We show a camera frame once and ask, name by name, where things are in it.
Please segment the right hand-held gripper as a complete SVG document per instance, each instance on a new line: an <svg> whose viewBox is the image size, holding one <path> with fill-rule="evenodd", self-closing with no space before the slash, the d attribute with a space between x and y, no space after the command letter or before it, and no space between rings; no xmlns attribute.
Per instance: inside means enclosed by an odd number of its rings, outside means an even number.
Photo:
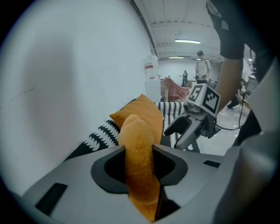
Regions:
<svg viewBox="0 0 280 224"><path fill-rule="evenodd" d="M211 138L220 128L216 127L217 113L221 96L208 84L195 84L183 107L191 116L176 117L164 132L170 136L179 133L181 136L175 144L180 150L199 150L199 136Z"/></svg>

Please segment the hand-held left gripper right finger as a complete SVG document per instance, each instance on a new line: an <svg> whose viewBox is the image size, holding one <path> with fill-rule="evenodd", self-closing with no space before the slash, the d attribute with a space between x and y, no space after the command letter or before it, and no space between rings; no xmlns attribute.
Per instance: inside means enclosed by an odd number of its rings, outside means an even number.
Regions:
<svg viewBox="0 0 280 224"><path fill-rule="evenodd" d="M153 152L161 183L157 222L214 222L239 149L232 147L217 156L156 144Z"/></svg>

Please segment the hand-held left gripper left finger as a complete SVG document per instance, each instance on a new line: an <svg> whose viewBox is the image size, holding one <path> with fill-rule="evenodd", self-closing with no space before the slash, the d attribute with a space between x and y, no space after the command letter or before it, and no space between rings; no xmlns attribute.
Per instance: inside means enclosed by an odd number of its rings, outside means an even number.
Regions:
<svg viewBox="0 0 280 224"><path fill-rule="evenodd" d="M125 149L103 149L69 159L23 195L46 224L144 224L130 202Z"/></svg>

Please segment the black white patterned sofa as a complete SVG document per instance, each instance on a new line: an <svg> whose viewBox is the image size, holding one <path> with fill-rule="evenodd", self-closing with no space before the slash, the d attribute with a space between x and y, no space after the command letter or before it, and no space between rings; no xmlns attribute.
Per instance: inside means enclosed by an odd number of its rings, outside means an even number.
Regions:
<svg viewBox="0 0 280 224"><path fill-rule="evenodd" d="M182 102L156 102L155 105L163 115L163 131L170 123L183 112ZM109 147L118 146L120 128L108 119L98 127L84 142L82 142L66 160L100 151Z"/></svg>

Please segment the orange flower cushion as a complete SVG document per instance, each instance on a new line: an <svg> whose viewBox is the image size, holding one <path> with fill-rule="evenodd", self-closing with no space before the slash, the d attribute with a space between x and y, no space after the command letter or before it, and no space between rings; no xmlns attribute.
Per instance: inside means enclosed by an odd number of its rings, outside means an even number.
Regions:
<svg viewBox="0 0 280 224"><path fill-rule="evenodd" d="M119 134L119 145L125 147L125 181L130 201L150 222L155 221L161 187L154 173L153 144L148 124L129 115Z"/></svg>

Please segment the person's right forearm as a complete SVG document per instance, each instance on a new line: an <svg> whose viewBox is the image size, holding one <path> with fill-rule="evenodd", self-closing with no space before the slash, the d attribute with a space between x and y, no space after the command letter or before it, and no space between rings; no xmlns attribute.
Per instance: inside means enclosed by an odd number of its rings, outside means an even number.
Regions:
<svg viewBox="0 0 280 224"><path fill-rule="evenodd" d="M243 59L224 59L220 70L218 84L215 89L220 95L218 112L228 104L238 91L242 79L242 71Z"/></svg>

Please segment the pink cloth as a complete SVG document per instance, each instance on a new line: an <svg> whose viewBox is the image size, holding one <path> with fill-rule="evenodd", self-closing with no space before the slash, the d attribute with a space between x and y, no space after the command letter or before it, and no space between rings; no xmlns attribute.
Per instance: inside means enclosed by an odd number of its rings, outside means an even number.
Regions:
<svg viewBox="0 0 280 224"><path fill-rule="evenodd" d="M190 92L189 87L182 87L167 77L161 80L162 97L167 97L166 102L184 102Z"/></svg>

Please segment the white cabinet with red label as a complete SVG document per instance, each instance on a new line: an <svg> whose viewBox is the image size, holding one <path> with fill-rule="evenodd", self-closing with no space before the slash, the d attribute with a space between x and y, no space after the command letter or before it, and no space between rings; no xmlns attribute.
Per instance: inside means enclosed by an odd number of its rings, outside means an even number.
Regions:
<svg viewBox="0 0 280 224"><path fill-rule="evenodd" d="M161 98L161 84L158 78L158 58L156 55L148 56L144 60L146 96L159 102Z"/></svg>

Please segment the person's black clothing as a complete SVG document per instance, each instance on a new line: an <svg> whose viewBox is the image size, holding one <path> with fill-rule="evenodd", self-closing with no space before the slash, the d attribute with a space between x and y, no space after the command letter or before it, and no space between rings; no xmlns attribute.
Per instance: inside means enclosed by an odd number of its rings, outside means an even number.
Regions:
<svg viewBox="0 0 280 224"><path fill-rule="evenodd" d="M255 77L261 82L278 56L268 43L275 10L261 0L207 0L206 8L220 39L220 55L244 59L248 46L255 53Z"/></svg>

